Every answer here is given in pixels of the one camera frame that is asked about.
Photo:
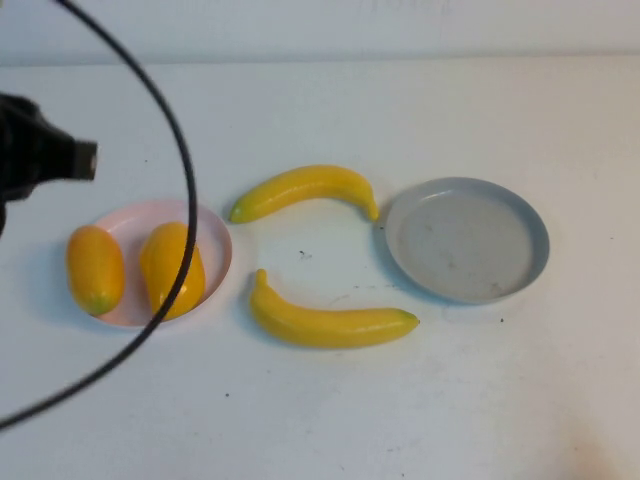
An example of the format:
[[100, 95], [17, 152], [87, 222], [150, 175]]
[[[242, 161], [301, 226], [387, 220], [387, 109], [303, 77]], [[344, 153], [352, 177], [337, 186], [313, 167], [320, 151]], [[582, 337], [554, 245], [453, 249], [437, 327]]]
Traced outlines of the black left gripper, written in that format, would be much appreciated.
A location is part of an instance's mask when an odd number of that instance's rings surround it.
[[51, 124], [33, 101], [1, 95], [1, 201], [28, 198], [40, 184], [91, 181], [98, 144], [79, 140]]

